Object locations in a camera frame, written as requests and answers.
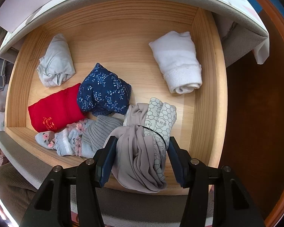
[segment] blue floral fabric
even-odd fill
[[[130,95],[128,83],[97,63],[80,85],[77,103],[81,111],[90,111],[94,116],[126,114]]]

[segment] black elastic band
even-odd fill
[[[166,142],[165,142],[164,138],[163,138],[158,132],[152,130],[151,128],[148,128],[148,127],[146,127],[146,126],[143,126],[143,125],[138,125],[138,126],[141,126],[141,127],[145,128],[145,129],[148,129],[148,130],[150,130],[150,131],[152,131],[152,132],[157,133],[157,134],[161,137],[161,139],[163,140],[163,142],[164,142],[164,144],[165,144],[165,148],[166,148]]]

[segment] blue gripper pad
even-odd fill
[[[175,138],[171,136],[167,150],[168,157],[171,163],[171,167],[173,168],[177,183],[179,183],[181,187],[186,187],[186,179],[189,176],[189,165],[187,158],[182,151],[183,149],[179,148],[179,145]]]
[[[111,136],[97,161],[95,181],[98,181],[101,187],[108,182],[111,174],[116,157],[117,141],[118,139],[115,136]]]

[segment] metal screw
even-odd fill
[[[61,166],[55,166],[55,167],[53,168],[53,171],[57,173],[58,171],[61,170],[61,168],[62,168]]]
[[[230,172],[231,168],[229,166],[223,166],[223,170],[226,172]]]
[[[87,159],[87,160],[85,161],[85,163],[87,163],[88,165],[92,165],[92,164],[95,163],[95,160],[94,160],[94,159]]]
[[[193,165],[197,165],[199,164],[199,160],[198,159],[191,159],[190,162],[193,164]]]

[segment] orange embroidered design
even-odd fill
[[[57,127],[52,122],[52,118],[51,117],[49,117],[49,118],[43,117],[43,122],[42,123],[45,125],[46,129],[48,129],[48,130],[51,130],[51,131],[57,130]]]

